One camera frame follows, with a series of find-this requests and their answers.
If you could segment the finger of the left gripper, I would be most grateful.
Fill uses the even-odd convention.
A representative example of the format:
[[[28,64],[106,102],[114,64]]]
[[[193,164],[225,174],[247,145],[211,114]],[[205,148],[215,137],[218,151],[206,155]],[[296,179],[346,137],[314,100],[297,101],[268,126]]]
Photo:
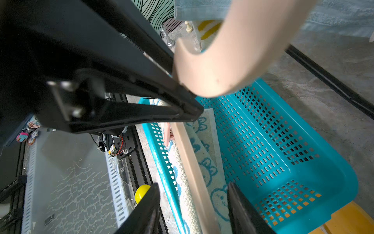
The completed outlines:
[[[125,34],[168,73],[173,69],[173,52],[131,1],[85,1],[107,23]]]
[[[80,87],[72,95],[71,133],[118,132],[125,126],[197,120],[203,107],[194,95],[170,81],[171,88],[93,68],[75,72]]]

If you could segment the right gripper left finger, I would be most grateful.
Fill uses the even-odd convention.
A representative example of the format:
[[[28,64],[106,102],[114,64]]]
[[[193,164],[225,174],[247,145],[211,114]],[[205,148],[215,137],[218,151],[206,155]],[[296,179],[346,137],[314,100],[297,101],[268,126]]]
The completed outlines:
[[[131,212],[115,234],[157,234],[159,233],[160,191],[157,183],[150,189]]]

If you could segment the pink wooden hanger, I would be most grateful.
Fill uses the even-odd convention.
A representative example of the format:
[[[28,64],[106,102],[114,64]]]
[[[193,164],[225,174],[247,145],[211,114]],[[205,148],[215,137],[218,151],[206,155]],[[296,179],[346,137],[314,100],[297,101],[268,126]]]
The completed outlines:
[[[289,13],[297,11],[291,1]],[[293,19],[286,10],[266,16],[228,14],[210,47],[203,53],[188,39],[178,39],[172,77],[193,94],[215,98],[253,83],[283,54],[311,10]]]

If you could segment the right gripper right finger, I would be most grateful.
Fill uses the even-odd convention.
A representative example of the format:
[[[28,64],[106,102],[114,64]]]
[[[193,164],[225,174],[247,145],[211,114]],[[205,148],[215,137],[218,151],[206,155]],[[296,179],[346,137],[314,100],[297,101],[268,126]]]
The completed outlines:
[[[233,234],[275,234],[235,183],[228,184],[227,198]]]

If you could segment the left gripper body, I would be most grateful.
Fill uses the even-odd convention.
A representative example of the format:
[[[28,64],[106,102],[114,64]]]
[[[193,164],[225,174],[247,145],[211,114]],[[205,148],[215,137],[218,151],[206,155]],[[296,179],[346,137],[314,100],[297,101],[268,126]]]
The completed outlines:
[[[89,84],[103,66],[83,52],[88,32],[105,26],[110,1],[1,1],[1,144],[13,141],[31,115],[70,133],[109,131],[108,102]]]

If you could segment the bunny pattern towel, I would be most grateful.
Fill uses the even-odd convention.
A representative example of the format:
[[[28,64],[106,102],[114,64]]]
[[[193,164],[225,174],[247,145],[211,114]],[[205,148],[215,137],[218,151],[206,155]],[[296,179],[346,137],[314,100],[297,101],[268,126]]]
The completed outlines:
[[[232,230],[228,212],[228,186],[224,179],[213,109],[205,109],[198,120],[185,123],[184,126],[205,182],[204,187],[207,188],[212,202],[220,232],[230,234]],[[169,136],[169,142],[165,142],[164,132],[168,129],[167,123],[148,123],[144,124],[143,128],[179,233],[200,234],[201,226],[176,141]]]

